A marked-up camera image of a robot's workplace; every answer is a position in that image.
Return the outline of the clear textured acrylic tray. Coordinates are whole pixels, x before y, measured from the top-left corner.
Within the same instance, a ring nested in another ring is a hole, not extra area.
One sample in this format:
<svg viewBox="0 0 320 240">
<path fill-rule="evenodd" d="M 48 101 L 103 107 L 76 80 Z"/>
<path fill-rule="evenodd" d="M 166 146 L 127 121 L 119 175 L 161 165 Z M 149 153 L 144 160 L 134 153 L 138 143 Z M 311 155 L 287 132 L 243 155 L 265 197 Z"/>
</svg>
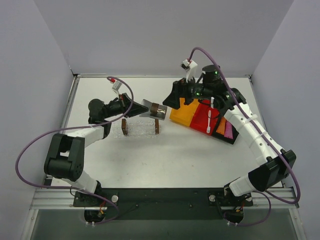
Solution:
<svg viewBox="0 0 320 240">
<path fill-rule="evenodd" d="M 112 124 L 110 136 L 115 139 L 124 138 L 153 138 L 161 133 L 161 125 L 159 123 L 159 134 L 155 134 L 155 120 L 152 118 L 130 118 L 126 119 L 128 124 L 128 135 L 124 136 L 121 125 L 122 120 L 116 121 Z"/>
</svg>

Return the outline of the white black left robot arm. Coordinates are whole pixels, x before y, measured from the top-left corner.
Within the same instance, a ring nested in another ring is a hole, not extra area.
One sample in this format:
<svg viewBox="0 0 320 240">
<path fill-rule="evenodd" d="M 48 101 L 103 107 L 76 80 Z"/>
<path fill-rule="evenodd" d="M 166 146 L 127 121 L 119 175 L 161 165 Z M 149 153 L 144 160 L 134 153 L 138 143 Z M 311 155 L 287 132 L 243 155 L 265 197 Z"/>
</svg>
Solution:
<svg viewBox="0 0 320 240">
<path fill-rule="evenodd" d="M 100 99 L 93 99 L 88 104 L 88 128 L 52 136 L 44 163 L 44 172 L 56 179 L 62 179 L 85 192 L 84 199 L 92 206 L 101 203 L 103 194 L 97 190 L 98 181 L 91 178 L 84 170 L 85 148 L 105 139 L 111 130 L 107 118 L 124 115 L 135 117 L 149 111 L 148 107 L 132 101 L 126 93 L 105 104 Z"/>
</svg>

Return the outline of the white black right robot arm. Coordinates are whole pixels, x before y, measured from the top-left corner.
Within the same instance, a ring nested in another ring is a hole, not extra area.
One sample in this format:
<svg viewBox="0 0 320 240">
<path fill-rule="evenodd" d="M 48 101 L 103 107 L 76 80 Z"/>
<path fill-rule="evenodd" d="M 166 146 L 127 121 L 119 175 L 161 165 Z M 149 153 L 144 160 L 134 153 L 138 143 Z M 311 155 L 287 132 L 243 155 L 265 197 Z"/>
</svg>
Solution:
<svg viewBox="0 0 320 240">
<path fill-rule="evenodd" d="M 207 65 L 202 69 L 202 80 L 195 80 L 198 65 L 191 60 L 184 60 L 181 67 L 186 76 L 172 84 L 171 93 L 163 105 L 178 110 L 180 99 L 185 105 L 194 100 L 208 100 L 219 114 L 224 117 L 244 139 L 252 151 L 258 167 L 247 175 L 239 177 L 225 186 L 234 197 L 241 197 L 253 191 L 264 192 L 273 185 L 287 178 L 296 155 L 292 150 L 285 150 L 276 143 L 253 114 L 244 96 L 231 88 L 221 76 L 219 66 Z"/>
</svg>

